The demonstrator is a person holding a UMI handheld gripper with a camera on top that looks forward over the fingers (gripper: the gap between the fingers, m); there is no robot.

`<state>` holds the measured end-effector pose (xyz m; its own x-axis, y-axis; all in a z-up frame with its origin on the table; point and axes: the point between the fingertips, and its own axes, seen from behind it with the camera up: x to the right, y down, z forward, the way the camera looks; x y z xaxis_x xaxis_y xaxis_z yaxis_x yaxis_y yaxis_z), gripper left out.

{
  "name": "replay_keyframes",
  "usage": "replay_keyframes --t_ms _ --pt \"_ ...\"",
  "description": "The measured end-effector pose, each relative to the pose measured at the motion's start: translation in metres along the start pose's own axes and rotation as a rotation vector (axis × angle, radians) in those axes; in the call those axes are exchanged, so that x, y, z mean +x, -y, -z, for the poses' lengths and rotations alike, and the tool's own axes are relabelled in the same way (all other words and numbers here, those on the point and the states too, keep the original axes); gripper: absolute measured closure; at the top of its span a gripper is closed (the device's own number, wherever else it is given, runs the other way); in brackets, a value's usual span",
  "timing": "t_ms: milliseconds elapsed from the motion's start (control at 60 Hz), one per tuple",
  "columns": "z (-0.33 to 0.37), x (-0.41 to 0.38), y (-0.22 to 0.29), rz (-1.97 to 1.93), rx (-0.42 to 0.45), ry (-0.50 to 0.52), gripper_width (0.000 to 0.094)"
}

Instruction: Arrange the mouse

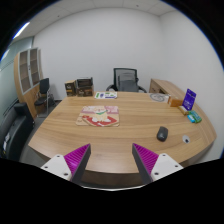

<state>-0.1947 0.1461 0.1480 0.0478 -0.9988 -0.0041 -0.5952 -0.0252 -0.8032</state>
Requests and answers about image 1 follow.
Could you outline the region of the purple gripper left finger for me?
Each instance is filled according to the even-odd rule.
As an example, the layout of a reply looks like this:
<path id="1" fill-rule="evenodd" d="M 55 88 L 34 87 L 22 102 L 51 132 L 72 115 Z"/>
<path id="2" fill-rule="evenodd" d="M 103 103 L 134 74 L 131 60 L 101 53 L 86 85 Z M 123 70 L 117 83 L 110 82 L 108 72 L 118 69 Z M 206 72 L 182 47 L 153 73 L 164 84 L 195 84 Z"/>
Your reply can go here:
<path id="1" fill-rule="evenodd" d="M 42 166 L 42 169 L 65 180 L 79 184 L 90 155 L 91 145 L 86 144 L 65 156 L 56 154 Z"/>

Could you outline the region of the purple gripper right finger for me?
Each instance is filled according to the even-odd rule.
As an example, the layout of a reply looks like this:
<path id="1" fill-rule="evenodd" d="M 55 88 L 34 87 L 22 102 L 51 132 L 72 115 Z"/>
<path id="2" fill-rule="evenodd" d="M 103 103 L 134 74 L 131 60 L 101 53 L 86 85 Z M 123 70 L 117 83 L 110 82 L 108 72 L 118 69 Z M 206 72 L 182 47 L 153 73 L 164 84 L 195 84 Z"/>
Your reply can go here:
<path id="1" fill-rule="evenodd" d="M 182 166 L 168 154 L 155 152 L 132 144 L 132 154 L 144 184 L 152 183 L 182 169 Z"/>

